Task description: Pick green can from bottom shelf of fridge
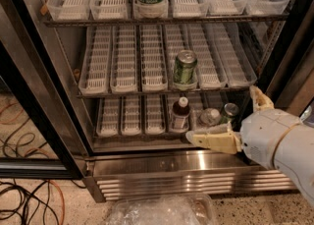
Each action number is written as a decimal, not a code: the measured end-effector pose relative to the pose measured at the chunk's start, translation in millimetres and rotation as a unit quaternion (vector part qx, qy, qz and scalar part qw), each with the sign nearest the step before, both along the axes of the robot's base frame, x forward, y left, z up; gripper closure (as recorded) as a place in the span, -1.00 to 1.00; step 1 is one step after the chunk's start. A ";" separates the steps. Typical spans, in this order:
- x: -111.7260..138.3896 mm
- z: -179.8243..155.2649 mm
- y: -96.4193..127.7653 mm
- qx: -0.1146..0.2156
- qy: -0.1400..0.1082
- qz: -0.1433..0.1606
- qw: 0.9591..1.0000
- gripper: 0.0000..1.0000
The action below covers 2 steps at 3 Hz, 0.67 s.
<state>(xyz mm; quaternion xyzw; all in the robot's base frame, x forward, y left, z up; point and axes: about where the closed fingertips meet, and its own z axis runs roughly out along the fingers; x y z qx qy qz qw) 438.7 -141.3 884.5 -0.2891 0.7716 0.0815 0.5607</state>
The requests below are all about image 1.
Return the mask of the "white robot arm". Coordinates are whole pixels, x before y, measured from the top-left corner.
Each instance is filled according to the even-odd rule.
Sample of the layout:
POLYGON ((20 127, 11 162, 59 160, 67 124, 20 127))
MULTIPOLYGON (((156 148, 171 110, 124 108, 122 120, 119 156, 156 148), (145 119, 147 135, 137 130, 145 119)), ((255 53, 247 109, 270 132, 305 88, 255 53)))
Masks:
POLYGON ((246 157, 266 169, 276 169, 314 205, 314 129, 297 116, 277 109, 262 90, 249 88, 253 113, 241 122, 238 132, 229 124, 203 131, 189 131, 187 140, 195 146, 246 157))

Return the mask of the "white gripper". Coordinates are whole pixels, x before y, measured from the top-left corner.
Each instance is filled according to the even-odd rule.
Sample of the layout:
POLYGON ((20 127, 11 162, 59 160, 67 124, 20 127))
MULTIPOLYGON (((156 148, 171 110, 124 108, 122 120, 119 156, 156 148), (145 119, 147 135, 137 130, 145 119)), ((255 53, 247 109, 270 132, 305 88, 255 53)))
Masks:
POLYGON ((240 136, 228 123, 188 131, 185 137, 194 146, 225 154, 243 150, 249 159, 274 169, 273 159, 279 143, 301 121, 283 110, 273 109, 273 101, 258 86, 252 85, 249 92, 254 113, 241 122, 240 136))

